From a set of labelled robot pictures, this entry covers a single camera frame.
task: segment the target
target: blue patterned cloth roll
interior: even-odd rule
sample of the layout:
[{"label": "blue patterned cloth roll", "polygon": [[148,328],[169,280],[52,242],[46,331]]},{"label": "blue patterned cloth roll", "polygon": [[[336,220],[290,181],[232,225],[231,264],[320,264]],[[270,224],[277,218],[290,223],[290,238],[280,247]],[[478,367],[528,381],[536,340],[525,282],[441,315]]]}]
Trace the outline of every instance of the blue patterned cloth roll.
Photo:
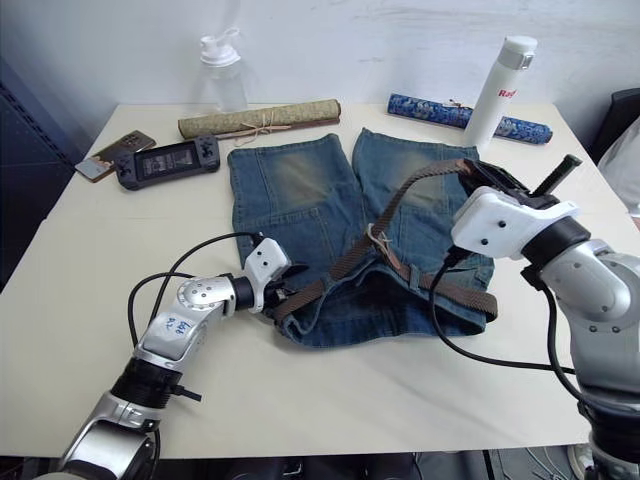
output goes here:
[{"label": "blue patterned cloth roll", "polygon": [[[442,103],[430,102],[421,98],[406,97],[392,93],[389,98],[387,112],[403,117],[417,118],[427,122],[441,123],[452,127],[465,128],[473,108],[449,106]],[[499,137],[520,140],[521,142],[542,145],[548,143],[553,132],[547,125],[527,122],[517,118],[502,117],[502,121],[496,130]]]}]

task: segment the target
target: white wall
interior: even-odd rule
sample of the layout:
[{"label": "white wall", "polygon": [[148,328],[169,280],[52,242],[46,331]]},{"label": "white wall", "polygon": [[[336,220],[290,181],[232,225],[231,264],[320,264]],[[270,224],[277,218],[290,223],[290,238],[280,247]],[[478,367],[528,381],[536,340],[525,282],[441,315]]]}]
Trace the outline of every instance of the white wall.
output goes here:
[{"label": "white wall", "polygon": [[2,0],[2,57],[86,149],[117,103],[197,102],[198,39],[243,31],[253,102],[390,92],[472,103],[505,34],[539,40],[519,102],[588,143],[640,86],[639,0]]}]

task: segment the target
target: bottle cap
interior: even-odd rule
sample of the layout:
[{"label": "bottle cap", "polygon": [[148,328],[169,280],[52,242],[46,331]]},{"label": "bottle cap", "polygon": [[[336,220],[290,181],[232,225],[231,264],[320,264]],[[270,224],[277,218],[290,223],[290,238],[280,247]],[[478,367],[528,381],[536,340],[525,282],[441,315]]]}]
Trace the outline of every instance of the bottle cap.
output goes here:
[{"label": "bottle cap", "polygon": [[505,37],[498,62],[512,70],[526,70],[531,65],[538,41],[522,35]]},{"label": "bottle cap", "polygon": [[213,67],[226,67],[240,60],[240,55],[229,43],[231,38],[237,36],[240,30],[230,28],[220,37],[211,35],[200,39],[200,60],[202,63]]}]

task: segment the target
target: table surface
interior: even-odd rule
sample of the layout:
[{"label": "table surface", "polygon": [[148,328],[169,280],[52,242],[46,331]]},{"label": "table surface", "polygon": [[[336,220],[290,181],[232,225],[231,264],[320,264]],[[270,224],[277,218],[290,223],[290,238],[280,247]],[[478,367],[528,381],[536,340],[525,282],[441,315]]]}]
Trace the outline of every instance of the table surface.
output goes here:
[{"label": "table surface", "polygon": [[[207,108],[119,106],[92,152],[133,129],[158,145],[178,142],[177,119]],[[495,139],[483,160],[535,187],[565,154],[583,158],[557,196],[582,207],[580,221],[594,237],[640,255],[640,234],[556,108],[514,105],[510,114],[548,124],[553,139],[546,146]],[[419,141],[462,139],[454,128],[386,115],[383,105],[345,105],[340,125],[260,136],[246,147],[334,132],[350,157],[362,127]],[[221,142],[218,173],[138,192],[124,191],[113,175],[97,184],[72,178],[0,296],[1,455],[59,456],[128,360],[133,285],[166,271],[194,244],[231,231],[225,159],[234,145]],[[500,317],[484,334],[457,343],[480,354],[546,362],[544,297],[519,276],[524,262],[496,265],[490,291]],[[182,270],[240,273],[235,243],[202,250]],[[140,330],[153,290],[137,300]],[[569,365],[564,317],[558,333],[559,357]],[[582,442],[589,430],[552,374],[479,364],[420,336],[308,350],[246,312],[209,330],[182,383],[204,398],[170,401],[163,457],[507,448]]]}]

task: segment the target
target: jeans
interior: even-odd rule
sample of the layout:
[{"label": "jeans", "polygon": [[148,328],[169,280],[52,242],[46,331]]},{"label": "jeans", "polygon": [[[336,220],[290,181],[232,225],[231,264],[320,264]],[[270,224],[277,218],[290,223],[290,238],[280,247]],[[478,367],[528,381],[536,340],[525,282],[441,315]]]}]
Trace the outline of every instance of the jeans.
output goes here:
[{"label": "jeans", "polygon": [[[347,277],[333,281],[329,267],[380,216],[395,191],[432,162],[467,157],[475,148],[400,140],[363,129],[353,152],[353,170],[336,135],[279,147],[237,149],[228,161],[235,197],[236,231],[260,231],[278,241],[293,262],[309,269],[286,280],[299,290],[321,278],[325,295],[293,312],[279,327],[310,347],[353,345],[402,334],[435,335],[422,272],[435,273],[451,246],[453,214],[467,198],[456,175],[416,183],[403,198],[386,235],[398,258],[411,266],[409,282],[370,249]],[[251,252],[238,239],[242,262]],[[445,276],[486,290],[492,260],[472,255]],[[486,315],[438,296],[438,320],[448,335],[484,331]]]}]

